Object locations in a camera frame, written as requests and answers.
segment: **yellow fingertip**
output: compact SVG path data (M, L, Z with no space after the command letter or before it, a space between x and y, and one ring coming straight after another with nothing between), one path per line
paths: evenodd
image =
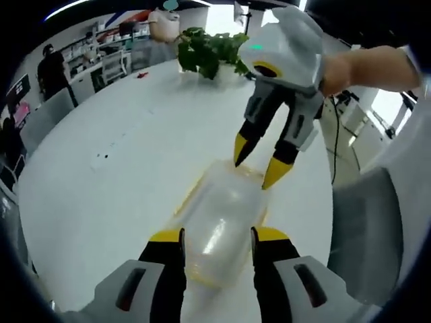
M151 242L178 242L180 237L180 230L166 230L159 231L151 238Z
M269 161L268 169L263 179L262 189L267 190L273 186L281 177L289 172L293 167L293 164L285 164L274 157Z
M281 232L274 227L256 227L255 229L260 242L289 239L284 232Z
M236 135L235 138L235 148L234 148L234 163L238 161L239 155L242 151L242 148L244 148L245 144L247 143L247 140L240 134Z

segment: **plastic container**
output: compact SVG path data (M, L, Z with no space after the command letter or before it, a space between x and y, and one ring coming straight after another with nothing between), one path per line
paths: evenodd
M239 276L251 251L251 227L262 225L267 211L262 176L217 161L196 183L167 225L185 229L188 279L226 287Z
M114 35L109 35L105 38L105 44L109 44L114 41Z

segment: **computer monitor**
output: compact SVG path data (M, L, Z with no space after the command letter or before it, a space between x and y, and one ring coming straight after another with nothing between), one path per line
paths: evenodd
M30 92L30 80L28 74L21 77L6 94L6 104L11 115L15 114L16 106L21 102L24 96Z

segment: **white chair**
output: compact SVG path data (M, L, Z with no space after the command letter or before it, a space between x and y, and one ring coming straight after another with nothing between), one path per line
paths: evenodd
M48 101L44 102L40 108L47 111L54 124L58 124L75 106L73 105L69 90L65 87Z
M123 52L120 50L102 58L102 76L105 85L127 74L123 64Z
M328 268L353 298L384 306L397 286L403 256L399 201L385 168L334 189Z
M28 115L26 123L20 132L28 157L34 153L42 140L54 127L55 123L49 116L48 111L44 109L44 105Z
M131 48L131 70L132 72L145 69L150 65L152 52L151 42L148 40L134 40Z
M74 108L69 90L64 88L28 115L20 132L28 157L34 153L46 135Z

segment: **white table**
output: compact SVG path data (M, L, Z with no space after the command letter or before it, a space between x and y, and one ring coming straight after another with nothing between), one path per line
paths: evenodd
M97 283L139 257L211 162L232 159L254 83L244 79L217 89L187 81L190 75L181 76L176 61L147 71L78 106L48 134L20 177L26 242L63 311L86 305ZM246 165L266 170L287 111L280 109ZM266 225L286 232L302 255L327 264L332 187L321 134L272 188L271 199ZM223 293L212 309L217 321L260 322L251 261L235 288Z

